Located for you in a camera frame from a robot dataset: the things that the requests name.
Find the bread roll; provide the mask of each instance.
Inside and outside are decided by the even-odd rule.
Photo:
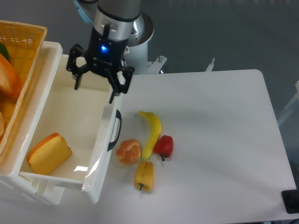
[[[30,150],[27,161],[37,174],[49,175],[71,154],[66,140],[60,134],[53,133]]]

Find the bread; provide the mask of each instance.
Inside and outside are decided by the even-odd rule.
[[[27,155],[27,162],[34,172],[49,175],[72,154],[66,140],[53,133],[35,145]]]
[[[141,157],[141,145],[136,139],[125,140],[116,150],[115,155],[122,165],[138,163]]]

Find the white plastic drawer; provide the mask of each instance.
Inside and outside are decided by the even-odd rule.
[[[80,87],[74,90],[75,80],[66,70],[67,60],[68,55],[62,55],[19,175],[83,190],[95,203],[110,159],[111,152],[107,148],[117,134],[119,119],[116,115],[119,116],[122,95],[114,97],[109,104],[112,89],[108,80],[91,72],[82,76]],[[84,63],[83,58],[77,59],[79,66]],[[50,175],[38,175],[29,167],[27,154],[36,143],[54,132],[66,139],[72,155]]]

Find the red bell pepper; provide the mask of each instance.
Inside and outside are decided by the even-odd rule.
[[[162,161],[169,158],[173,151],[173,139],[171,136],[163,135],[155,146],[155,153],[161,156]]]

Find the wicker basket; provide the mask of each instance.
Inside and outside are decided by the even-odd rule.
[[[9,54],[9,62],[21,78],[23,88],[18,99],[0,92],[0,111],[4,117],[5,131],[0,137],[0,157],[12,127],[22,107],[24,95],[31,80],[37,54],[46,37],[47,28],[19,22],[0,20],[0,42]]]

